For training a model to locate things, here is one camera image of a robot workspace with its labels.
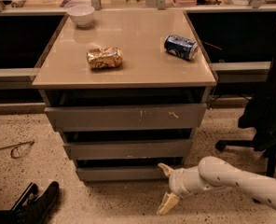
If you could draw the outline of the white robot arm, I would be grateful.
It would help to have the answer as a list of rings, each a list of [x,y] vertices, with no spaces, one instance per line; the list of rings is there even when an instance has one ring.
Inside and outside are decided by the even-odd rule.
[[[226,161],[209,156],[190,168],[173,169],[159,163],[169,179],[170,193],[166,192],[158,209],[159,215],[171,211],[181,199],[197,193],[237,188],[242,193],[276,210],[276,179],[238,169]]]

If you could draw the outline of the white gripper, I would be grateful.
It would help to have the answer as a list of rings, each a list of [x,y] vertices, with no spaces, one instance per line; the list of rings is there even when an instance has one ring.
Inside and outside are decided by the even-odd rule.
[[[173,169],[162,162],[158,164],[158,167],[169,177],[169,189],[171,191],[164,194],[157,211],[158,215],[169,213],[179,203],[181,198],[225,188],[225,186],[214,185],[206,181],[200,176],[197,167]]]

